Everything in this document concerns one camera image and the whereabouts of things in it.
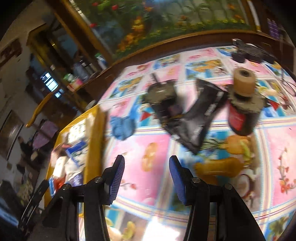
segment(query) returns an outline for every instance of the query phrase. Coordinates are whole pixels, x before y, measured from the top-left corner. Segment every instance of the blue cloth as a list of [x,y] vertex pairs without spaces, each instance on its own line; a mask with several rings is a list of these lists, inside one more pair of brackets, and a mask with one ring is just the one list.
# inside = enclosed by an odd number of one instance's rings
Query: blue cloth
[[112,126],[112,135],[118,140],[125,140],[135,131],[135,122],[129,116],[116,117],[111,116],[110,125]]

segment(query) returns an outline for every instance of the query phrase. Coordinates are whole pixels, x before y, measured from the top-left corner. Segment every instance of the table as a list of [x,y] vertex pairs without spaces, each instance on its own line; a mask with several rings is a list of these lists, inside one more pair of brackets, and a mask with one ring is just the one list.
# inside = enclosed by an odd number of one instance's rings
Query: table
[[[245,168],[235,178],[212,176],[206,181],[217,185],[231,183],[266,240],[278,239],[290,222],[296,209],[296,97],[279,82],[279,64],[240,64],[231,59],[233,51],[234,46],[209,47],[125,68],[99,101],[100,107],[109,111],[108,120],[110,116],[129,115],[136,121],[134,135],[124,141],[111,137],[107,124],[104,167],[111,166],[119,154],[126,162],[117,199],[105,209],[113,241],[183,240],[190,207],[183,206],[175,193],[168,168],[171,155],[176,155],[194,175],[197,162],[238,158]],[[274,101],[262,111],[254,132],[245,142],[247,149],[237,144],[240,140],[228,125],[227,106],[217,114],[205,139],[208,144],[215,139],[216,144],[195,156],[160,126],[149,105],[142,104],[143,94],[153,83],[152,72],[161,82],[176,79],[178,98],[186,112],[198,98],[197,77],[223,88],[232,83],[232,72],[237,67],[254,71],[258,91]],[[284,79],[294,83],[287,72]],[[214,233],[213,210],[211,213],[208,240],[213,239]],[[79,227],[84,240],[83,219]]]

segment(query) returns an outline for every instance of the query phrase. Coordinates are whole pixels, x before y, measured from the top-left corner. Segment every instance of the screw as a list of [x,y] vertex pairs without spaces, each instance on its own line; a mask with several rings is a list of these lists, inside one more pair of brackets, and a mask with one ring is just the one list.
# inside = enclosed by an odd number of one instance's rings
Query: screw
[[194,177],[194,178],[192,178],[192,181],[193,181],[194,183],[200,183],[200,179],[199,179],[198,177]]
[[69,183],[65,183],[65,184],[62,186],[62,189],[63,189],[63,190],[68,190],[70,187],[72,187],[71,184],[69,184]]
[[228,190],[231,190],[231,189],[232,189],[232,185],[229,184],[229,183],[226,183],[226,184],[224,185],[224,187],[225,187],[226,189],[228,189]]
[[94,180],[96,183],[99,183],[99,182],[101,182],[103,179],[102,179],[102,177],[96,177],[96,179]]

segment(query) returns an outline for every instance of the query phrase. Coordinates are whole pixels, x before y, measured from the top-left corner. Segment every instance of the black plastic packet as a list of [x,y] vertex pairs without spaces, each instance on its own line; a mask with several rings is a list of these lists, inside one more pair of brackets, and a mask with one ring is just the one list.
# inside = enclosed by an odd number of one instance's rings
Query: black plastic packet
[[[163,128],[194,154],[199,152],[214,116],[226,103],[228,95],[227,91],[208,81],[197,79],[197,87],[199,97],[187,113],[160,120]],[[174,101],[171,101],[171,104],[176,106],[176,97],[172,99]],[[150,104],[156,115],[162,116],[164,111],[159,113],[159,108],[154,108],[155,103]],[[162,106],[162,109],[171,109],[171,106]]]

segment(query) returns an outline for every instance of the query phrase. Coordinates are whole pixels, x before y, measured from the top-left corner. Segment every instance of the picture on wall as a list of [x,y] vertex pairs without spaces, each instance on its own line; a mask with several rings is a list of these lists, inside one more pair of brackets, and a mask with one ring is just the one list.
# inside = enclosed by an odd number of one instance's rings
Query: picture on wall
[[0,129],[0,154],[6,160],[9,159],[15,141],[24,126],[18,115],[11,110]]

